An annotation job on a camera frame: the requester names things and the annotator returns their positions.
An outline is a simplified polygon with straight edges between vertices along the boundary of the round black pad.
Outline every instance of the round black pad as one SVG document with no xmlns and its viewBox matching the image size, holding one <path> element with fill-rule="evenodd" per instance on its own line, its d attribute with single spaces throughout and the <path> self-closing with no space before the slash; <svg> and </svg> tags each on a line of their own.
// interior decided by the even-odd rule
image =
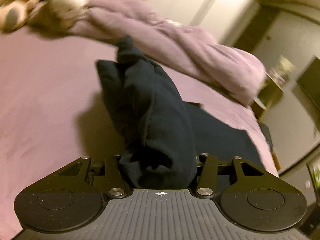
<svg viewBox="0 0 320 240">
<path fill-rule="evenodd" d="M 284 197 L 274 190 L 256 189 L 247 196 L 248 202 L 261 210 L 274 210 L 284 204 Z"/>
<path fill-rule="evenodd" d="M 41 232 L 63 232 L 83 226 L 102 209 L 100 193 L 73 176 L 38 181 L 14 202 L 23 227 Z"/>
</svg>

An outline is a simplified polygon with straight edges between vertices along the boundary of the folded clothing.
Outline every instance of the folded clothing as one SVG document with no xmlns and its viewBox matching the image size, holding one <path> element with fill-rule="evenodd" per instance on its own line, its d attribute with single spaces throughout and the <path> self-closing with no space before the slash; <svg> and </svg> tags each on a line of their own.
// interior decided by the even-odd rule
<svg viewBox="0 0 320 240">
<path fill-rule="evenodd" d="M 263 167 L 244 130 L 183 102 L 162 67 L 130 37 L 119 43 L 117 61 L 99 60 L 97 70 L 107 110 L 126 142 L 120 170 L 135 187 L 188 187 L 202 152 L 226 161 L 241 155 Z"/>
</svg>

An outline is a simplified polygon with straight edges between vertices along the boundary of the pink blanket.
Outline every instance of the pink blanket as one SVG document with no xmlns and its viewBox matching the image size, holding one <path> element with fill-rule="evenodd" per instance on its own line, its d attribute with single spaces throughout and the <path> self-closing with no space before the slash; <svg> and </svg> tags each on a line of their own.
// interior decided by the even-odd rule
<svg viewBox="0 0 320 240">
<path fill-rule="evenodd" d="M 199 27 L 167 20 L 142 0 L 90 0 L 86 14 L 68 30 L 59 27 L 42 2 L 28 24 L 97 40 L 128 34 L 152 59 L 208 85 L 221 86 L 244 106 L 251 103 L 265 78 L 263 64 L 253 55 L 218 44 Z"/>
</svg>

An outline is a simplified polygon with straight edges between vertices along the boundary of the dark navy fabric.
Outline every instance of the dark navy fabric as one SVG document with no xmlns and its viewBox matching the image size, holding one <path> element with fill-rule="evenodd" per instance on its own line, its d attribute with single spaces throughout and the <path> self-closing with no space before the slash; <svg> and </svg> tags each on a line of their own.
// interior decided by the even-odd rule
<svg viewBox="0 0 320 240">
<path fill-rule="evenodd" d="M 161 66 L 126 37 L 117 61 L 97 61 L 106 108 L 126 149 L 121 173 L 138 188 L 186 188 L 196 175 L 196 155 L 220 160 L 242 156 L 261 166 L 259 154 L 244 130 L 220 122 L 182 101 Z"/>
</svg>

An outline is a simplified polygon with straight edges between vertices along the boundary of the black device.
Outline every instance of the black device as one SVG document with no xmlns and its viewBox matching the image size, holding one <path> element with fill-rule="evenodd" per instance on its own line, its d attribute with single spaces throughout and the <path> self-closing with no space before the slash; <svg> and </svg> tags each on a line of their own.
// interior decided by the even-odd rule
<svg viewBox="0 0 320 240">
<path fill-rule="evenodd" d="M 200 154 L 190 188 L 166 190 L 134 189 L 119 158 L 84 156 L 22 190 L 14 210 L 23 230 L 14 239 L 307 239 L 294 229 L 303 194 L 248 160 Z"/>
</svg>

